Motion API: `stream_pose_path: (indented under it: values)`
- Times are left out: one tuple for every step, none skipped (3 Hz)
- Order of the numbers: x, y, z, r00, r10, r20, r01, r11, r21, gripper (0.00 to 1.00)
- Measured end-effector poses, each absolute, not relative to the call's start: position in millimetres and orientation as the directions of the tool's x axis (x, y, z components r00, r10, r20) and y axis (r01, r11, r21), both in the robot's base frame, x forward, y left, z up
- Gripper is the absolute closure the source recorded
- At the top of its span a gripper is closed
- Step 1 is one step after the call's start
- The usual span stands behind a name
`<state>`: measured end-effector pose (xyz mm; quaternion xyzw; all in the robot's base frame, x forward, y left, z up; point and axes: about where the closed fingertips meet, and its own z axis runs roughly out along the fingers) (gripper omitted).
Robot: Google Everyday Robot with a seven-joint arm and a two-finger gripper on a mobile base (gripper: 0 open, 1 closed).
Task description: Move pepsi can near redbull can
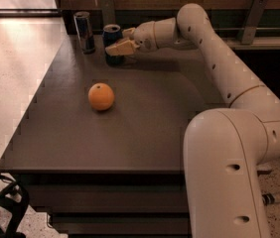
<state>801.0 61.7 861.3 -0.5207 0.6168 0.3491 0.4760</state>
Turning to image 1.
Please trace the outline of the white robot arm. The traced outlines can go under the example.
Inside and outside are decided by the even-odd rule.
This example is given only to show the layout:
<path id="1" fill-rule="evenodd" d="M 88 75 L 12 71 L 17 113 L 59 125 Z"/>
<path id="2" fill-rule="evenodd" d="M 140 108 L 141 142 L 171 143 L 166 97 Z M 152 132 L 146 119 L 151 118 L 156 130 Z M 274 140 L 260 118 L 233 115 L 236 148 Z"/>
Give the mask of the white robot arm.
<path id="1" fill-rule="evenodd" d="M 184 172 L 193 238 L 270 238 L 257 168 L 280 157 L 280 99 L 232 51 L 198 4 L 144 23 L 106 47 L 111 56 L 197 49 L 223 107 L 189 123 Z"/>

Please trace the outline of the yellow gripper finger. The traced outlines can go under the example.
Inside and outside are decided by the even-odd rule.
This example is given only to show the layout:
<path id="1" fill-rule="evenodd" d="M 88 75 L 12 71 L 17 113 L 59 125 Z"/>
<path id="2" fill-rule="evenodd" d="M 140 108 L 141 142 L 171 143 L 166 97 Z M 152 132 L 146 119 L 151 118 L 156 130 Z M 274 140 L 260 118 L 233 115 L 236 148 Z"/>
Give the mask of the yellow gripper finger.
<path id="1" fill-rule="evenodd" d="M 110 56 L 129 56 L 133 55 L 139 49 L 139 45 L 134 40 L 123 38 L 114 44 L 105 48 L 105 51 Z"/>
<path id="2" fill-rule="evenodd" d="M 122 31 L 122 36 L 124 38 L 133 39 L 134 37 L 135 28 L 128 28 Z"/>

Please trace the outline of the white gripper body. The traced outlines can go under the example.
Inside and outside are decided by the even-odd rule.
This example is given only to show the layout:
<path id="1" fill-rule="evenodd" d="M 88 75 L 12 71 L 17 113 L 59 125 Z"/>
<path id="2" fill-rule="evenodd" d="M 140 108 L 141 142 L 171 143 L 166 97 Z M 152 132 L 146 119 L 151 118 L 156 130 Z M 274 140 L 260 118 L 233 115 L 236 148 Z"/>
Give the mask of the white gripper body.
<path id="1" fill-rule="evenodd" d="M 135 29 L 133 38 L 140 52 L 149 53 L 157 50 L 154 27 L 155 22 L 151 21 L 143 23 Z"/>

